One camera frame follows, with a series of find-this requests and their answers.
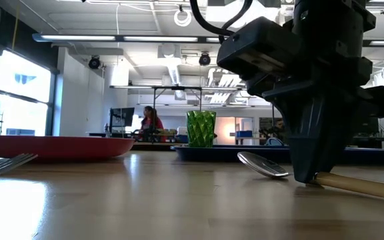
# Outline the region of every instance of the wooden stick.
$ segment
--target wooden stick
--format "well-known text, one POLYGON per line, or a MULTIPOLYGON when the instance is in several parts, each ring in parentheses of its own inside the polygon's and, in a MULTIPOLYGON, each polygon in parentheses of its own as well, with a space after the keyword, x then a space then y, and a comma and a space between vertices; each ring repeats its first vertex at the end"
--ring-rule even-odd
POLYGON ((318 173, 315 181, 324 186, 336 187, 376 197, 384 197, 384 183, 356 179, 353 177, 344 177, 324 172, 318 173))

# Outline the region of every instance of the woman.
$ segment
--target woman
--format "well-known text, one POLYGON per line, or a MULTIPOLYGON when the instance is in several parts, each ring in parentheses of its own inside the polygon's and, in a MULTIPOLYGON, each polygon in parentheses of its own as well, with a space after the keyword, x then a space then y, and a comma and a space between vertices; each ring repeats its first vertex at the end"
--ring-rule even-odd
MULTIPOLYGON (((158 118, 157 110, 151 106, 146 106, 143 109, 143 115, 145 116, 141 122, 141 130, 143 131, 144 140, 148 140, 151 133, 155 129, 164 129, 163 122, 158 118)), ((158 141, 165 142, 165 137, 157 137, 158 141)))

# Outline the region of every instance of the silver fork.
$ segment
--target silver fork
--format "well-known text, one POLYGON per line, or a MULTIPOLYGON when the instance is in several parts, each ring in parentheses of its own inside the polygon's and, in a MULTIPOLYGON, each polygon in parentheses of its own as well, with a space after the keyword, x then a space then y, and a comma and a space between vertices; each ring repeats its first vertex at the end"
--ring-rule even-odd
POLYGON ((38 155, 23 153, 10 159, 2 159, 2 162, 0 162, 0 175, 27 163, 36 157, 38 157, 38 155))

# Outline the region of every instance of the red plate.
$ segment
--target red plate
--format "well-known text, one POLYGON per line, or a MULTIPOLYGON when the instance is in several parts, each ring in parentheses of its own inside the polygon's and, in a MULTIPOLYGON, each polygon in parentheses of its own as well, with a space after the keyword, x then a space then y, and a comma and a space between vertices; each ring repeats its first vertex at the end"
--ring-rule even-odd
POLYGON ((128 152, 134 139, 0 136, 0 157, 34 153, 39 159, 104 159, 128 152))

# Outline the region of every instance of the green cup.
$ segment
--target green cup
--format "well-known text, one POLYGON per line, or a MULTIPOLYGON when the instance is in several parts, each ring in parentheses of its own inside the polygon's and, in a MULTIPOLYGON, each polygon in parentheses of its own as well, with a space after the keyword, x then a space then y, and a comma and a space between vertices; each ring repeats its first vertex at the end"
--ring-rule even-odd
POLYGON ((213 147, 216 112, 188 111, 187 139, 190 147, 213 147))

